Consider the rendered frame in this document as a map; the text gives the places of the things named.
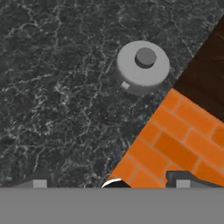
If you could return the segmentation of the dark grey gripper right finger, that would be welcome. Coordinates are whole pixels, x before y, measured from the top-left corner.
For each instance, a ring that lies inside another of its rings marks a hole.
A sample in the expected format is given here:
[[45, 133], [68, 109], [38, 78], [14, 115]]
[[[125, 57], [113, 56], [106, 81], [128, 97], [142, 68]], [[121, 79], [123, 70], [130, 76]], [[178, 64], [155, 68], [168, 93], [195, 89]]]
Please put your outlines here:
[[168, 188], [219, 188], [220, 185], [197, 178], [189, 171], [167, 171], [166, 187]]

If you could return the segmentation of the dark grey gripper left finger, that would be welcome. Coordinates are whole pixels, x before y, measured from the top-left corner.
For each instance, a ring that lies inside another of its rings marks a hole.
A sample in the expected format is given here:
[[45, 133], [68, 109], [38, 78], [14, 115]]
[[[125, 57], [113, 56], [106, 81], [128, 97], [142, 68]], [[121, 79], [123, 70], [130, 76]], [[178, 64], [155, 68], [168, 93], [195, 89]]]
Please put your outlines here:
[[57, 186], [55, 173], [52, 171], [44, 171], [42, 173], [32, 174], [24, 180], [16, 183], [8, 183], [0, 185], [0, 188], [22, 187], [22, 188], [51, 188]]

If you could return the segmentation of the grey round blender lid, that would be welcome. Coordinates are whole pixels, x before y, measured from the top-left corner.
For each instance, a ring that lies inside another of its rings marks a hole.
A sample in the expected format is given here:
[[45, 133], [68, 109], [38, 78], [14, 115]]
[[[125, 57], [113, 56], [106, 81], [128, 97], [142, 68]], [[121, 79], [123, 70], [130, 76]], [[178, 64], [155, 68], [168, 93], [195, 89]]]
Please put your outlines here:
[[115, 74], [119, 86], [133, 95], [148, 95], [165, 81], [170, 61], [165, 51], [149, 41], [132, 41], [116, 58]]

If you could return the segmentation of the black and white round object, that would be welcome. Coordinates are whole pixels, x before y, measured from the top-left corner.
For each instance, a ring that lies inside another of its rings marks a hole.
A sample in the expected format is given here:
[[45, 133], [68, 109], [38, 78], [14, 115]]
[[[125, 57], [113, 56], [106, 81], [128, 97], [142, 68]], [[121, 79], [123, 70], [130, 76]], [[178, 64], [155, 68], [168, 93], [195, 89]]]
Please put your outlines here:
[[102, 188], [130, 188], [126, 182], [124, 182], [121, 178], [113, 178], [107, 180], [103, 185]]

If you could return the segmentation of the dark brown wooden cupboard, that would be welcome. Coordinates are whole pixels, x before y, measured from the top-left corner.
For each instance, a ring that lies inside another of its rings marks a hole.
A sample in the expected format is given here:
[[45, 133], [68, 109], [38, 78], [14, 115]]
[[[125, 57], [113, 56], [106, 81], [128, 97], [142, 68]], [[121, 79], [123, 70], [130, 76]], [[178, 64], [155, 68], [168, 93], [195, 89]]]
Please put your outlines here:
[[224, 122], [224, 16], [191, 59], [174, 88]]

